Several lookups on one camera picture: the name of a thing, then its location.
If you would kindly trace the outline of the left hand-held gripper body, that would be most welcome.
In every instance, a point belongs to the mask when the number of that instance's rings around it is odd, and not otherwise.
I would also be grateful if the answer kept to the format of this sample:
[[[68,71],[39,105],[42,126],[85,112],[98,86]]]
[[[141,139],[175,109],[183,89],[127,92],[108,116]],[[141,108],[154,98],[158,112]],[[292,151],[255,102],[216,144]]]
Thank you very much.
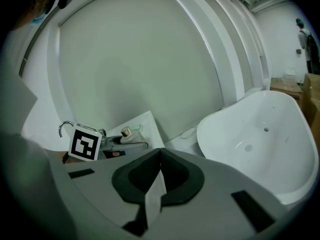
[[[103,145],[102,135],[99,132],[78,125],[75,125],[73,129],[68,155],[85,162],[131,155],[148,149],[147,142],[114,144],[109,142],[109,137]]]

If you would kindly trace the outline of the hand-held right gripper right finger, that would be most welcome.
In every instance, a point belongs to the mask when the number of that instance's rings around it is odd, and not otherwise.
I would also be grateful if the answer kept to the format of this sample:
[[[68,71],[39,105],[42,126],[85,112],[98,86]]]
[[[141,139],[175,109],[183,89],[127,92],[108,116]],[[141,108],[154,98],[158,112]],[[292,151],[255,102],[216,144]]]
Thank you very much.
[[[161,205],[178,206],[188,203],[204,185],[203,171],[165,148],[160,150],[160,161],[166,188],[166,194],[161,197]]]

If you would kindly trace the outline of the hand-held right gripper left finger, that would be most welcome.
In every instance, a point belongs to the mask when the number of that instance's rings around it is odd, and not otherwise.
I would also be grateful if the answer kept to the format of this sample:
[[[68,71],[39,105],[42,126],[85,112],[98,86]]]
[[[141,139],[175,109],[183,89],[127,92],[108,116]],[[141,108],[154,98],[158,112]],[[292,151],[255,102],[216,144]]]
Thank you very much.
[[[123,201],[139,205],[135,219],[122,228],[136,236],[148,229],[146,194],[161,170],[161,150],[153,149],[119,167],[112,175],[112,185]]]

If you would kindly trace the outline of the clear bottle with gold cap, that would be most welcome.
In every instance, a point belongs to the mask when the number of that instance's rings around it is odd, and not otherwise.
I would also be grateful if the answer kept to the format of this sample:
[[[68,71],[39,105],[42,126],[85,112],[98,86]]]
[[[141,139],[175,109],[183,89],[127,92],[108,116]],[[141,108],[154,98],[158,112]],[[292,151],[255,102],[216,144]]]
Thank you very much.
[[[146,140],[139,129],[132,129],[129,126],[126,126],[120,132],[122,134],[120,139],[121,144],[146,143]]]

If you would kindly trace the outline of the chrome faucet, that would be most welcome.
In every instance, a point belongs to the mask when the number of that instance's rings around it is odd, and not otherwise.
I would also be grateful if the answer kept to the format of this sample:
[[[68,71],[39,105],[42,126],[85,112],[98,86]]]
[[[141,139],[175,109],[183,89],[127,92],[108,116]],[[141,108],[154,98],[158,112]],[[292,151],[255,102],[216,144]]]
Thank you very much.
[[[74,122],[68,121],[68,120],[61,122],[60,125],[58,126],[58,135],[59,135],[60,138],[62,137],[62,128],[66,124],[71,125],[72,127],[77,125],[77,126],[80,126],[80,127],[84,128],[84,129],[87,129],[87,130],[90,130],[90,131],[99,132],[101,134],[101,136],[102,136],[102,139],[101,139],[102,145],[104,145],[107,142],[107,134],[106,134],[106,131],[104,129],[96,130],[95,128],[92,128],[92,127],[89,127],[89,126],[86,126],[86,125],[83,125],[83,124],[79,124],[79,123],[74,123]]]

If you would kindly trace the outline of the person's torso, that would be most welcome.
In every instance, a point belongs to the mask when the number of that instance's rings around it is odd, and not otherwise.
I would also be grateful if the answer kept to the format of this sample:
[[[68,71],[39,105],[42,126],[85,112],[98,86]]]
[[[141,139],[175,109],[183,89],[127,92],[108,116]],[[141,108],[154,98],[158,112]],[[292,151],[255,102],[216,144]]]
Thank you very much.
[[[0,239],[66,240],[73,225],[48,152],[22,136],[37,97],[0,50]]]

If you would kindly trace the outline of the white bathtub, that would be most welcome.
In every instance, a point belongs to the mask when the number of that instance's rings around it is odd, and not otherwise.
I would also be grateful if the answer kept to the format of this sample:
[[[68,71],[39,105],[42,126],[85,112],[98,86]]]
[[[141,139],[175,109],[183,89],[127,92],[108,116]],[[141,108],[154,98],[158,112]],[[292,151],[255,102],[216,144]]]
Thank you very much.
[[[314,187],[319,157],[298,103],[278,91],[259,91],[205,117],[197,126],[204,157],[240,171],[284,205]]]

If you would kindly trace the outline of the brown cardboard box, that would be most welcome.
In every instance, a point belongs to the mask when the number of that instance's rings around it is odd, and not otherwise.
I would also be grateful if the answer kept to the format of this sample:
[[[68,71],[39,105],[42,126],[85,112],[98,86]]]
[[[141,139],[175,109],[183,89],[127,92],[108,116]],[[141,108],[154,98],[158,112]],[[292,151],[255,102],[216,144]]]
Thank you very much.
[[[313,134],[320,134],[320,75],[305,75],[301,110]]]
[[[270,90],[285,93],[295,100],[301,97],[302,89],[292,79],[272,78],[270,82]]]

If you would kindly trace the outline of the white round container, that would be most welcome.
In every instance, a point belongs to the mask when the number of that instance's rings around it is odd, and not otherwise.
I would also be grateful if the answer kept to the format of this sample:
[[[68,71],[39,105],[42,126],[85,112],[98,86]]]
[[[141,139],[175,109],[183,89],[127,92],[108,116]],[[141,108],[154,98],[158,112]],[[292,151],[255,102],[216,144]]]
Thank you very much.
[[[287,80],[296,81],[297,80],[297,74],[296,74],[295,68],[294,67],[288,67],[285,70],[284,78],[287,79]]]

